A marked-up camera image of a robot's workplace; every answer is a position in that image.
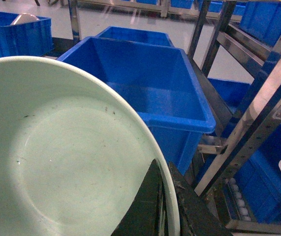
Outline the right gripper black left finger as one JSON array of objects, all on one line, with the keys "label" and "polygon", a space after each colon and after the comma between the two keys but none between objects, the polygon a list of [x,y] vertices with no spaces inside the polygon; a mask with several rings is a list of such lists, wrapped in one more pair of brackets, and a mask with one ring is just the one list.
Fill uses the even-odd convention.
[{"label": "right gripper black left finger", "polygon": [[127,213],[113,236],[165,235],[165,196],[157,161],[153,160]]}]

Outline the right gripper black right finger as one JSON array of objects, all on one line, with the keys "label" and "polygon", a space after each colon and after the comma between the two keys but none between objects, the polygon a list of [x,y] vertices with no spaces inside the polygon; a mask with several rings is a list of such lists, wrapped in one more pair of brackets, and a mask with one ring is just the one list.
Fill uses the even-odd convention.
[{"label": "right gripper black right finger", "polygon": [[210,213],[203,200],[185,180],[175,164],[168,168],[175,187],[182,236],[230,236],[232,233]]}]

